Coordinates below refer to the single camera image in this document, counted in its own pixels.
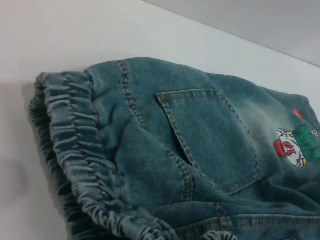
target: denim pocket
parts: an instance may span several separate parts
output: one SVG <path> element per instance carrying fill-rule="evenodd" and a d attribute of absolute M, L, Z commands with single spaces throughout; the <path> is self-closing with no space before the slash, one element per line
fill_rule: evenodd
<path fill-rule="evenodd" d="M 188 164 L 225 194 L 260 178 L 250 132 L 220 89 L 156 94 Z"/>

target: white wall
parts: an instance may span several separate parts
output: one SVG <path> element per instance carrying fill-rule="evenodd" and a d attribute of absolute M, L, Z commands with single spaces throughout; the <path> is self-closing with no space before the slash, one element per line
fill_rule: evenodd
<path fill-rule="evenodd" d="M 319 0 L 145 0 L 320 67 Z"/>

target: white backdrop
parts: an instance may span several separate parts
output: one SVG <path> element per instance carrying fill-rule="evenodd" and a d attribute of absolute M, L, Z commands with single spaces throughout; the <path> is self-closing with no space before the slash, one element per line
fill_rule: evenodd
<path fill-rule="evenodd" d="M 144 0 L 320 67 L 319 0 Z"/>
<path fill-rule="evenodd" d="M 66 240 L 26 105 L 41 72 L 153 57 L 307 96 L 320 114 L 320 68 L 140 0 L 0 2 L 0 239 Z"/>

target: green embroidery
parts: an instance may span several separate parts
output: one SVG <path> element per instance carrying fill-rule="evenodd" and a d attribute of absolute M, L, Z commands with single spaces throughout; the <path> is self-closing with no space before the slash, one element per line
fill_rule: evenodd
<path fill-rule="evenodd" d="M 320 145 L 313 129 L 307 124 L 303 124 L 292 134 L 307 161 L 311 163 L 320 162 Z"/>

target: cartoon embroidery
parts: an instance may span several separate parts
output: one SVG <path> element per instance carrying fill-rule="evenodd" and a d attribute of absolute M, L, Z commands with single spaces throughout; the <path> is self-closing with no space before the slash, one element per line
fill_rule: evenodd
<path fill-rule="evenodd" d="M 277 132 L 279 139 L 273 143 L 273 146 L 278 156 L 286 157 L 290 163 L 301 168 L 307 165 L 308 160 L 319 162 L 320 147 L 315 138 L 319 135 L 314 129 L 303 124 L 293 132 L 283 128 L 279 128 Z"/>
<path fill-rule="evenodd" d="M 287 131 L 283 128 L 278 129 L 279 139 L 273 144 L 274 149 L 278 156 L 287 157 L 289 161 L 298 167 L 305 167 L 307 165 L 307 159 L 302 153 L 296 138 L 291 131 Z"/>

